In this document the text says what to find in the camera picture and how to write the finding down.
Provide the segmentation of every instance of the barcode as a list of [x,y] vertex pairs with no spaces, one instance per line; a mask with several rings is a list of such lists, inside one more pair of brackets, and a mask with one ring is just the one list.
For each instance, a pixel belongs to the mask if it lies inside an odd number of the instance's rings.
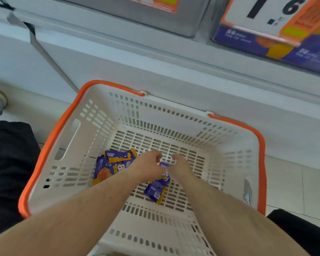
[[160,195],[159,193],[157,193],[157,192],[154,193],[154,197],[155,197],[157,200],[160,199],[160,196],[161,196],[161,195]]

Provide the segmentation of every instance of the price sign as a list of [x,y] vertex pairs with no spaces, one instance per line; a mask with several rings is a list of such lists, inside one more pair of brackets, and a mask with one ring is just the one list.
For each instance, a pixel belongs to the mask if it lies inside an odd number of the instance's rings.
[[175,13],[179,0],[133,0],[158,9]]
[[320,0],[231,0],[221,22],[301,42],[320,27]]

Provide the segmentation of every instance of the white plastic basket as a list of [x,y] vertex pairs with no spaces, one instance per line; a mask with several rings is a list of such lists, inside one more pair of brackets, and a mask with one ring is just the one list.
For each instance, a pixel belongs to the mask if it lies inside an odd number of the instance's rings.
[[[64,142],[69,145],[59,159]],[[257,130],[105,81],[84,85],[60,118],[21,195],[21,214],[36,214],[89,188],[98,156],[130,148],[138,154],[158,149],[171,164],[171,154],[182,154],[199,178],[265,214],[265,143]],[[100,240],[101,252],[215,255],[182,187],[171,181],[157,205],[144,196],[146,186],[132,192]]]

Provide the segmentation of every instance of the person's left hand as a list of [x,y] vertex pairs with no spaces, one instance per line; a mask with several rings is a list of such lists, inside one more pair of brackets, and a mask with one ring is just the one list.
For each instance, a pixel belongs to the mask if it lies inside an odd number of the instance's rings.
[[161,157],[162,154],[158,150],[143,153],[125,171],[135,176],[139,183],[154,181],[165,173],[165,167],[157,164]]

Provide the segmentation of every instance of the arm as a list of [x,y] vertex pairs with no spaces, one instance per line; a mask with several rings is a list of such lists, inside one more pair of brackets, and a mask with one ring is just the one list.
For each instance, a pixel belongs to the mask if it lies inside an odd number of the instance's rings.
[[181,155],[172,157],[177,162],[168,172],[182,184],[199,225],[218,256],[308,256],[264,215],[198,179]]
[[33,215],[0,235],[0,256],[86,256],[107,231],[132,190],[164,173],[158,150],[67,201]]

